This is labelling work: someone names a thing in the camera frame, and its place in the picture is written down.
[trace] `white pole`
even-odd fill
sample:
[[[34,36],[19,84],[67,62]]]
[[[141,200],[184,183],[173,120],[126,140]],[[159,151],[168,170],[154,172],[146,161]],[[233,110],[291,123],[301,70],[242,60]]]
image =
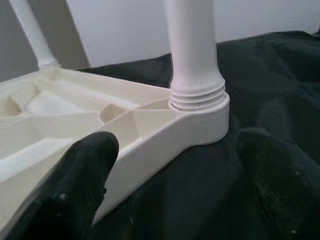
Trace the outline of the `white pole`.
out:
[[[213,0],[165,0],[173,60],[170,107],[200,111],[219,104],[225,80],[217,63]]]
[[[28,0],[9,0],[36,56],[38,68],[59,67],[32,12]]]

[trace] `white plastic base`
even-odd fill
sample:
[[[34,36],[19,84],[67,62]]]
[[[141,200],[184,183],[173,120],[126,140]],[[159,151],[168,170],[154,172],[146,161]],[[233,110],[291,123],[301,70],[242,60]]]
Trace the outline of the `white plastic base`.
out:
[[[120,149],[100,219],[184,149],[225,136],[223,94],[190,113],[169,107],[169,89],[60,68],[0,84],[0,229],[72,143],[108,131]]]

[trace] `black fabric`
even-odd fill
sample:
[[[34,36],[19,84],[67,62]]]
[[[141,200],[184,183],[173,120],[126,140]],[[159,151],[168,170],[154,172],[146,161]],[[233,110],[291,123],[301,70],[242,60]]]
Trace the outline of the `black fabric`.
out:
[[[319,38],[271,33],[218,44],[217,55],[228,135],[181,153],[90,239],[320,239]],[[86,72],[169,87],[171,57]]]
[[[84,240],[119,151],[117,138],[95,132],[74,143],[0,233],[2,240]]]

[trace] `white plastic stand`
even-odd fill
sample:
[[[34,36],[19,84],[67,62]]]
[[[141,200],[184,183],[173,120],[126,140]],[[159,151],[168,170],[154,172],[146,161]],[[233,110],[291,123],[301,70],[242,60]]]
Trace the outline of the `white plastic stand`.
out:
[[[57,61],[27,0],[10,1],[39,68],[48,68],[0,83],[0,229],[89,133],[112,132],[119,141],[95,221],[186,148],[227,134],[230,99],[217,65],[212,0],[166,0],[171,90],[49,67]]]

